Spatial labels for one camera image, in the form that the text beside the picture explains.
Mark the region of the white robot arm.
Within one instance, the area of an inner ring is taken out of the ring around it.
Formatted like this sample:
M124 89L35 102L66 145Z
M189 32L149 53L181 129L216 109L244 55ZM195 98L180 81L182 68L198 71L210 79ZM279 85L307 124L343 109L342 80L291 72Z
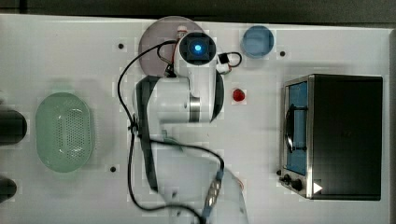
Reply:
M133 123L148 185L164 200L154 209L168 210L171 224L248 224L241 186L224 159L208 148L179 143L164 129L166 124L210 123L219 114L224 87L216 43L203 32L171 43L175 75L146 76L133 94Z

